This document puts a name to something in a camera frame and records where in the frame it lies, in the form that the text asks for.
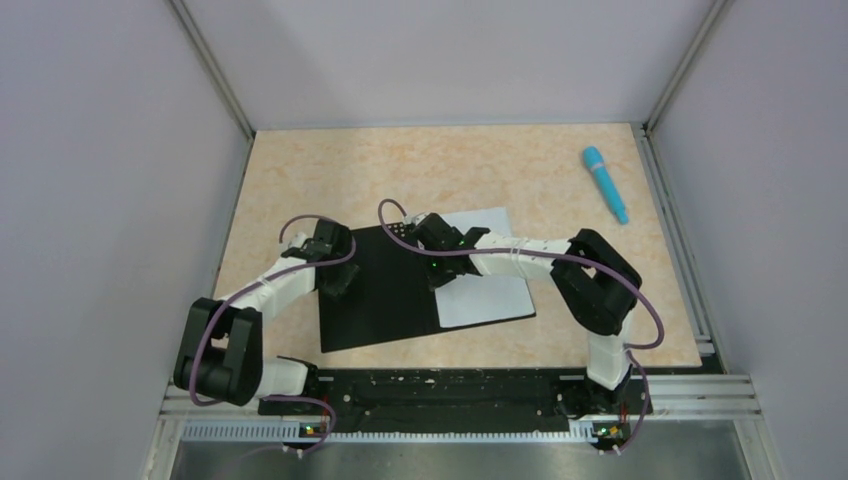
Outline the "white A4 file folder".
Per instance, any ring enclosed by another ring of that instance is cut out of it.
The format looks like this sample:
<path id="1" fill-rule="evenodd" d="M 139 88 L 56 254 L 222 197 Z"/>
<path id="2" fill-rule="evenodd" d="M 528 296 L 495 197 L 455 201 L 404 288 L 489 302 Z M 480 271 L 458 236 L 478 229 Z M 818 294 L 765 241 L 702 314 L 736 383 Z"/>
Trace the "white A4 file folder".
<path id="1" fill-rule="evenodd" d="M 339 300 L 319 294 L 323 353 L 473 328 L 438 326 L 436 290 L 429 290 L 420 255 L 378 226 L 355 229 L 353 237 L 359 276 Z"/>

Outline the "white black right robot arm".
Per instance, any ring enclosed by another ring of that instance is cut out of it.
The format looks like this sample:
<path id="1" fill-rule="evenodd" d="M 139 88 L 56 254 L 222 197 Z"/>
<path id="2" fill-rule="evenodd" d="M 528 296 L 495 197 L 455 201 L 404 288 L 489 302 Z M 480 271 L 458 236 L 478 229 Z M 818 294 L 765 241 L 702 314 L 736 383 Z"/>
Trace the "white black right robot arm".
<path id="1" fill-rule="evenodd" d="M 625 354 L 636 291 L 635 269 L 596 231 L 571 239 L 509 237 L 484 227 L 467 231 L 436 213 L 404 220 L 407 243 L 426 250 L 432 288 L 459 276 L 513 277 L 555 286 L 574 320 L 588 332 L 585 383 L 596 401 L 619 402 L 631 376 Z"/>

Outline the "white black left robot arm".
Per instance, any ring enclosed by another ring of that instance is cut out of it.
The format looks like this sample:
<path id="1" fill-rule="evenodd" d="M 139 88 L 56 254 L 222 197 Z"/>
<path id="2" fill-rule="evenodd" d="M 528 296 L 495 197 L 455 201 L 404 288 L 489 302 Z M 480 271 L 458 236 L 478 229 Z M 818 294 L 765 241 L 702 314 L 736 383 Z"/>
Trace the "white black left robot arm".
<path id="1" fill-rule="evenodd" d="M 265 383 L 265 322 L 314 291 L 342 295 L 358 274 L 351 230 L 324 216 L 314 219 L 313 233 L 281 243 L 275 262 L 256 279 L 189 307 L 172 381 L 195 405 L 246 405 Z"/>

